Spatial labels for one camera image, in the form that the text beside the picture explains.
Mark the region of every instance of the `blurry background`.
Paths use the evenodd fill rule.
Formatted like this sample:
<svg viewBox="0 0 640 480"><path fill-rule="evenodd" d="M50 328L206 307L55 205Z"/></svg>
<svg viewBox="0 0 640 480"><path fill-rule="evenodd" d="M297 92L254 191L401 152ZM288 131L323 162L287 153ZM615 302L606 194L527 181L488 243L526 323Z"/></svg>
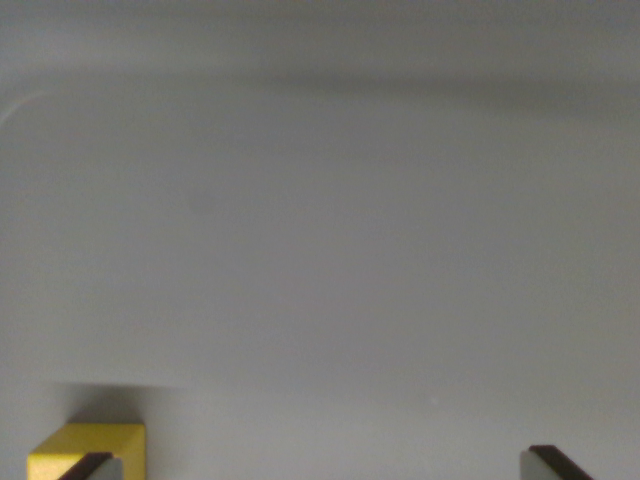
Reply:
<svg viewBox="0 0 640 480"><path fill-rule="evenodd" d="M0 16L0 477L144 421L149 480L640 471L634 3Z"/></svg>

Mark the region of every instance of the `dark edge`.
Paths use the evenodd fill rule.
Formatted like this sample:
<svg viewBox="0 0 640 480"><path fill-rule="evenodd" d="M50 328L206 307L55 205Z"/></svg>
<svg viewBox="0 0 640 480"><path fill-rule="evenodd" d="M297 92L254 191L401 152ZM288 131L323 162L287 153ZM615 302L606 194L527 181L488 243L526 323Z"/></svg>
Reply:
<svg viewBox="0 0 640 480"><path fill-rule="evenodd" d="M594 480L555 445L532 445L529 451L540 457L562 480Z"/></svg>
<svg viewBox="0 0 640 480"><path fill-rule="evenodd" d="M113 458L109 452L87 453L58 480L86 480L100 465Z"/></svg>

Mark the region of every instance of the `yellow object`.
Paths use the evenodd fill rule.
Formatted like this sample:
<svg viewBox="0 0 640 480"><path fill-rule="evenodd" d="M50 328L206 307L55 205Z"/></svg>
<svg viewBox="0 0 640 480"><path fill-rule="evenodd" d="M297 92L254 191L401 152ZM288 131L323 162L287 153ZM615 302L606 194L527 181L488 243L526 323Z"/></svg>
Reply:
<svg viewBox="0 0 640 480"><path fill-rule="evenodd" d="M145 480L145 429L137 424L69 423L27 457L27 480L58 480L83 456L111 452L123 480Z"/></svg>

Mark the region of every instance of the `white ceiling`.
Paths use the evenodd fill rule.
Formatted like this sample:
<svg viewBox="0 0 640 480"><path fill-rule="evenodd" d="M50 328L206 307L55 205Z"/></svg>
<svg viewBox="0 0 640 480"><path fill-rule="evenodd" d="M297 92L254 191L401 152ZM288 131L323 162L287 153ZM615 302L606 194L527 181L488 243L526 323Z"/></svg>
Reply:
<svg viewBox="0 0 640 480"><path fill-rule="evenodd" d="M637 477L631 10L156 5L0 25L0 477L134 417L150 480Z"/></svg>
<svg viewBox="0 0 640 480"><path fill-rule="evenodd" d="M5 9L19 12L55 11L64 14L77 12L143 12L145 15L207 14L241 15L261 18L328 18L343 20L419 20L449 23L507 22L554 23L558 26L576 24L602 25L618 28L638 21L636 2L510 2L490 0L478 2L436 0L133 0L87 2L84 5L64 1L32 1L28 5L7 3Z"/></svg>

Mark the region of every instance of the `black edge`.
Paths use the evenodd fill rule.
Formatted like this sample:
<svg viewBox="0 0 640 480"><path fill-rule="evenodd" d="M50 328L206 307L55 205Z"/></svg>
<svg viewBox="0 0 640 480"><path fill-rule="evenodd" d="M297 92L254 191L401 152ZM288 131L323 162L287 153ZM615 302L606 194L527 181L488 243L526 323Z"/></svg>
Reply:
<svg viewBox="0 0 640 480"><path fill-rule="evenodd" d="M555 445L532 445L529 451L535 453L562 480L594 480Z"/></svg>
<svg viewBox="0 0 640 480"><path fill-rule="evenodd" d="M109 452L87 453L58 480L86 480L100 465L113 458Z"/></svg>

